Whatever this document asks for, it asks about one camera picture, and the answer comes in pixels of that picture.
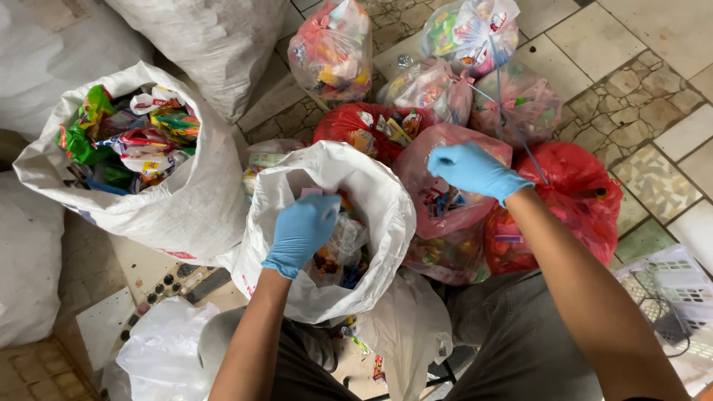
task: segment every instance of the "blue nitrile glove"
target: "blue nitrile glove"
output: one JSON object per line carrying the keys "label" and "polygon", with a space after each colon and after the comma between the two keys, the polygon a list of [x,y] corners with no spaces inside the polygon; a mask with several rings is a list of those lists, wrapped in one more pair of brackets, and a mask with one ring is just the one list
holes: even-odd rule
{"label": "blue nitrile glove", "polygon": [[282,209],[275,223],[275,240],[262,267],[277,269],[290,280],[332,236],[342,198],[313,193]]}
{"label": "blue nitrile glove", "polygon": [[473,142],[442,146],[429,156],[429,172],[464,191],[492,196],[503,201],[520,188],[535,184],[497,161]]}

